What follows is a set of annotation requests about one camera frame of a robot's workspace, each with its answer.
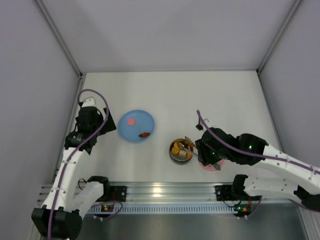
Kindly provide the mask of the metal tongs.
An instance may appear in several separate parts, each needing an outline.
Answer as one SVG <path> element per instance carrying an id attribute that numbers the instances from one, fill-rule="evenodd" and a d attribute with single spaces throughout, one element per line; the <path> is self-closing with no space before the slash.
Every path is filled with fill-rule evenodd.
<path id="1" fill-rule="evenodd" d="M 191 154 L 191 155 L 195 156 L 196 158 L 198 158 L 199 157 L 198 153 L 194 152 L 194 150 L 198 150 L 196 144 L 193 143 L 192 140 L 190 138 L 188 138 L 187 136 L 185 136 L 184 142 L 187 147 L 185 147 L 185 145 L 183 144 L 184 149 L 180 149 L 180 150 L 185 151 L 188 154 Z"/>

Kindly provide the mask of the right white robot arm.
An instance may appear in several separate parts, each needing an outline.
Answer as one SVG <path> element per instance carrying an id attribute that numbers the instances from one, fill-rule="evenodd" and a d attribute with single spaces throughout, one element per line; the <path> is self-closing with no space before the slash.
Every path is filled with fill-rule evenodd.
<path id="1" fill-rule="evenodd" d="M 320 210 L 320 171 L 276 149 L 249 133 L 232 136 L 211 127 L 195 141 L 198 161 L 213 166 L 221 160 L 265 169 L 278 179 L 237 174 L 231 191 L 237 196 L 274 196 L 288 199 L 312 211 Z"/>

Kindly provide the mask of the blue plastic plate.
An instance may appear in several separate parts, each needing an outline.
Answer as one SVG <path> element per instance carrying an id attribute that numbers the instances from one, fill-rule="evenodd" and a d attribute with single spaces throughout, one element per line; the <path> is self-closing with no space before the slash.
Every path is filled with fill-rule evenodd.
<path id="1" fill-rule="evenodd" d="M 134 125 L 128 125 L 129 118 L 135 119 Z M 150 113 L 144 110 L 136 109 L 125 113 L 119 120 L 117 129 L 119 135 L 128 142 L 140 143 L 147 140 L 155 130 L 155 120 Z M 138 137 L 141 133 L 150 133 L 149 137 Z"/>

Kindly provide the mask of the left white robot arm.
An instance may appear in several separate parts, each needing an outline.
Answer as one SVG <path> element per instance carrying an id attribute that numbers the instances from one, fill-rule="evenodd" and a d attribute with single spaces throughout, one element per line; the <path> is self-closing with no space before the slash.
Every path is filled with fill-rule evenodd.
<path id="1" fill-rule="evenodd" d="M 82 106 L 72 132 L 65 138 L 63 158 L 51 190 L 31 219 L 40 235 L 49 240 L 75 240 L 81 231 L 83 218 L 96 202 L 111 199 L 111 186 L 105 176 L 91 176 L 83 190 L 75 194 L 85 160 L 90 157 L 97 138 L 116 130 L 105 107 L 101 112 L 95 105 Z"/>

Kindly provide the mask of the beige cube food piece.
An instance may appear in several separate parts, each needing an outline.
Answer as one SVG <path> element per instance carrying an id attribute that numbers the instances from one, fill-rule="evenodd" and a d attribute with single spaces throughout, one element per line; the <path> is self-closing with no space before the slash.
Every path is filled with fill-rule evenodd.
<path id="1" fill-rule="evenodd" d="M 179 156 L 182 157 L 182 158 L 187 158 L 187 155 L 188 155 L 188 153 L 185 152 L 185 151 L 180 151 L 179 152 Z"/>

